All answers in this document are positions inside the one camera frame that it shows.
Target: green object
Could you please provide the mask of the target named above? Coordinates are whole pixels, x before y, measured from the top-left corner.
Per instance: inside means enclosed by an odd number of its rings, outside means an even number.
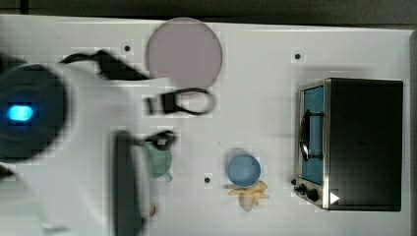
[[[151,142],[145,142],[149,160],[149,170],[152,178],[164,177],[167,182],[171,182],[172,176],[169,168],[172,164],[172,153],[170,150],[160,150]]]

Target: toaster oven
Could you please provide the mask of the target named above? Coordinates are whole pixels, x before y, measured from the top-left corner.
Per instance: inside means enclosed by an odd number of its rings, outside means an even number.
[[[299,88],[297,196],[329,210],[400,211],[402,81]]]

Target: small blue bowl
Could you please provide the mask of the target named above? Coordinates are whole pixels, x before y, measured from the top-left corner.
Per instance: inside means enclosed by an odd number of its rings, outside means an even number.
[[[261,165],[256,158],[249,154],[236,155],[227,166],[227,175],[234,185],[240,188],[249,188],[260,179]]]

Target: oven door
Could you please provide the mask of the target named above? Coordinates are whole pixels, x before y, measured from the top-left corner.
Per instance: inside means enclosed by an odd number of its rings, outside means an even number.
[[[300,126],[298,139],[297,195],[306,201],[325,208],[323,194],[326,156],[326,115],[324,81],[301,87]]]

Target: white tabletop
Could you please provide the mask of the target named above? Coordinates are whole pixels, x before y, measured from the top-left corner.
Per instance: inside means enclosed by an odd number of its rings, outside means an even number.
[[[145,48],[158,21],[0,16],[1,50],[30,62],[110,48],[146,69]],[[224,59],[212,87],[218,105],[180,119],[171,173],[152,181],[157,214],[147,235],[409,235],[409,30],[208,24]],[[125,52],[128,44],[133,50]],[[300,60],[294,55],[299,53]],[[404,156],[401,212],[325,211],[296,197],[296,91],[329,77],[402,79]],[[199,101],[192,101],[191,106]],[[251,212],[228,197],[227,154],[259,159],[268,200]],[[211,178],[205,184],[205,177]]]

